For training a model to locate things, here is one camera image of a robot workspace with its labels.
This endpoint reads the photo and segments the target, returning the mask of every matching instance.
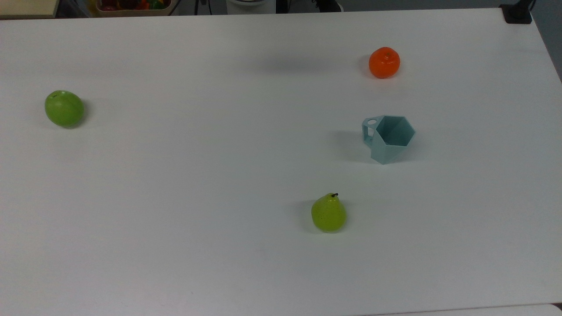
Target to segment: white container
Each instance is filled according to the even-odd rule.
[[[275,0],[226,0],[228,14],[275,14]]]

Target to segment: tangerine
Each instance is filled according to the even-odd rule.
[[[371,54],[369,70],[377,78],[388,78],[400,67],[400,56],[390,47],[381,47]]]

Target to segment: toy fruit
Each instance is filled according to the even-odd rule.
[[[70,127],[82,119],[84,104],[74,93],[58,90],[45,99],[45,113],[58,126]]]
[[[346,208],[339,201],[337,193],[328,193],[312,205],[312,221],[323,232],[336,232],[346,219]]]
[[[369,70],[377,78],[388,78],[400,67],[400,56],[390,47],[377,49],[369,58]]]

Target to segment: table surface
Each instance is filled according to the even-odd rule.
[[[562,301],[562,85],[500,9],[0,21],[0,314]],[[402,65],[380,80],[381,46]],[[87,118],[52,124],[75,92]],[[393,164],[361,122],[405,115]],[[338,192],[342,232],[310,218]]]
[[[443,310],[440,312],[412,313],[409,316],[562,316],[559,308],[547,305],[510,306],[497,308],[478,308],[462,310]]]
[[[59,0],[0,0],[0,19],[55,17]]]

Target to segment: light blue cup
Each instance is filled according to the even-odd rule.
[[[381,164],[396,159],[410,144],[416,131],[403,116],[381,115],[363,121],[363,142],[371,158]]]

